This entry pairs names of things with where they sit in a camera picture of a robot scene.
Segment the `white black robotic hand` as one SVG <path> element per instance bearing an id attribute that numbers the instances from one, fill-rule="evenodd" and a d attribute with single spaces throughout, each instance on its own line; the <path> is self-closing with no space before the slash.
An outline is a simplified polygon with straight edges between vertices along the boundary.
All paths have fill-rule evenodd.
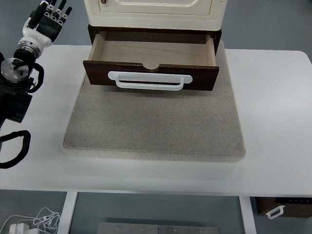
<path id="1" fill-rule="evenodd" d="M 36 47 L 51 46 L 58 37 L 63 24 L 72 11 L 72 7 L 68 7 L 60 20 L 58 20 L 66 4 L 66 0 L 62 0 L 56 10 L 55 5 L 57 0 L 44 0 L 43 3 L 44 4 L 40 4 L 37 9 L 33 11 L 22 29 L 22 40 L 28 41 L 31 45 L 35 45 Z"/>

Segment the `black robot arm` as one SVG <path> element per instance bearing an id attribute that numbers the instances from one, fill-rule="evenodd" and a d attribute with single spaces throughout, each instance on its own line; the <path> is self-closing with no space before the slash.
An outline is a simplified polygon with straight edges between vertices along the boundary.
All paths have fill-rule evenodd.
<path id="1" fill-rule="evenodd" d="M 11 58 L 0 58 L 0 122 L 22 122 L 32 94 L 43 84 L 44 69 L 36 60 L 53 44 L 71 7 L 62 13 L 66 1 L 55 8 L 55 0 L 43 0 L 25 22 L 23 36 Z"/>

